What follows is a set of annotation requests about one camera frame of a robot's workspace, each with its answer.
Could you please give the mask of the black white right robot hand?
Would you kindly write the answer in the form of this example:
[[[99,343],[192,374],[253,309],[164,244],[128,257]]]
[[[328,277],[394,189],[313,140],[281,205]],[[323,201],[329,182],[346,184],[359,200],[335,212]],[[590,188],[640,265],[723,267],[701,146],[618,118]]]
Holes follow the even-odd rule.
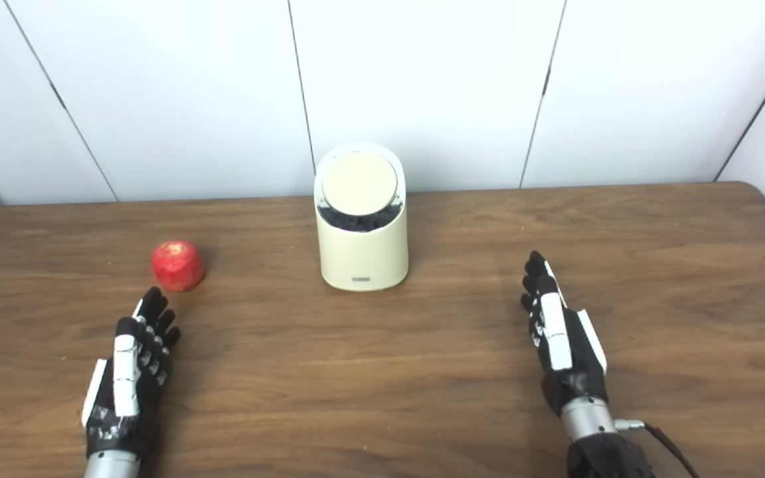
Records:
[[[549,261],[529,254],[520,297],[543,370],[541,393],[556,415],[577,399],[608,403],[606,356],[591,319],[570,308]]]

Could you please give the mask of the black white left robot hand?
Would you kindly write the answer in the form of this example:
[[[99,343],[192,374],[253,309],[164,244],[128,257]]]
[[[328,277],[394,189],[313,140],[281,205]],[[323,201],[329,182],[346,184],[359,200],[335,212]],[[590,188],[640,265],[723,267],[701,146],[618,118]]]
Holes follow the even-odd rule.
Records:
[[[97,361],[82,409],[87,457],[124,451],[148,459],[161,438],[160,405],[181,339],[176,314],[151,287],[116,323],[112,355]]]

